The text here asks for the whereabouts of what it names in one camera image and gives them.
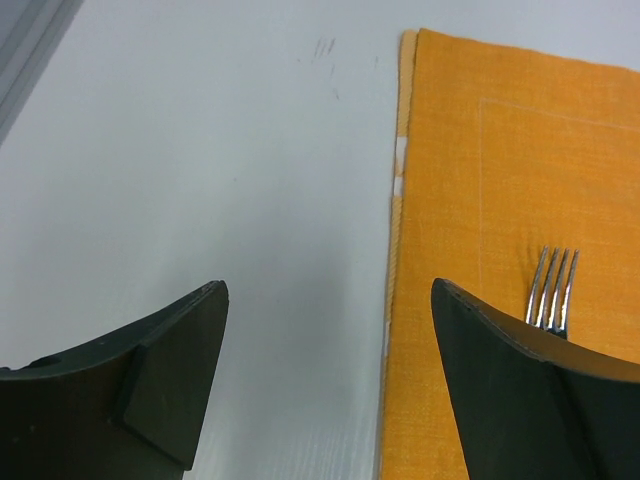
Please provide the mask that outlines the fork with teal handle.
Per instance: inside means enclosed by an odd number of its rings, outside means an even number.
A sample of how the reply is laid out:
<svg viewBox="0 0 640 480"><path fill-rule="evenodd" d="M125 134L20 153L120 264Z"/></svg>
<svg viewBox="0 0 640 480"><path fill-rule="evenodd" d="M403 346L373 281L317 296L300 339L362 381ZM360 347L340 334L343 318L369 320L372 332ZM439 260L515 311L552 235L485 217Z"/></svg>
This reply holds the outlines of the fork with teal handle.
<svg viewBox="0 0 640 480"><path fill-rule="evenodd" d="M531 284L525 323L556 337L569 337L569 314L580 251L544 246Z"/></svg>

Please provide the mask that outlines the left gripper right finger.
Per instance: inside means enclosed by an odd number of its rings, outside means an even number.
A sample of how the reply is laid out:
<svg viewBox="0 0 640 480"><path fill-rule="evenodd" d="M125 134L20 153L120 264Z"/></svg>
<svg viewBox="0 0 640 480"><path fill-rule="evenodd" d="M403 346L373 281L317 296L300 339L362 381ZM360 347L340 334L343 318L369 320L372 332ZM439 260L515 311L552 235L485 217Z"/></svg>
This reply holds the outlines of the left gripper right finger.
<svg viewBox="0 0 640 480"><path fill-rule="evenodd" d="M438 278L431 309L472 479L636 479L639 366Z"/></svg>

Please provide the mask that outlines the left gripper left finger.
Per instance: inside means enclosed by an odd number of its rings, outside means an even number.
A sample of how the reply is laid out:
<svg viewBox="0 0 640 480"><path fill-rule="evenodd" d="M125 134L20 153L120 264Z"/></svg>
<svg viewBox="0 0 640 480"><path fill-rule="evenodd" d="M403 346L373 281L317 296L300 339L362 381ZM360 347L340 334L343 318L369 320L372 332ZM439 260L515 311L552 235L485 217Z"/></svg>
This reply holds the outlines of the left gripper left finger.
<svg viewBox="0 0 640 480"><path fill-rule="evenodd" d="M180 479L190 471L229 292L211 281L76 347L1 371L5 479Z"/></svg>

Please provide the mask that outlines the orange Mickey Mouse placemat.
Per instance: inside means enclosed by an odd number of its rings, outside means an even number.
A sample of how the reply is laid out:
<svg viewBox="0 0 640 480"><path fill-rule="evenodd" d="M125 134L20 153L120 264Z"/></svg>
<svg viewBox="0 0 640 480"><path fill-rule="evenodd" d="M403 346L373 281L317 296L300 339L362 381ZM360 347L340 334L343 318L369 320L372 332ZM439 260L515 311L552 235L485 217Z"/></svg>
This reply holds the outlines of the orange Mickey Mouse placemat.
<svg viewBox="0 0 640 480"><path fill-rule="evenodd" d="M639 359L639 75L421 29L399 49L380 475L463 479L430 290L523 318L578 250L570 337Z"/></svg>

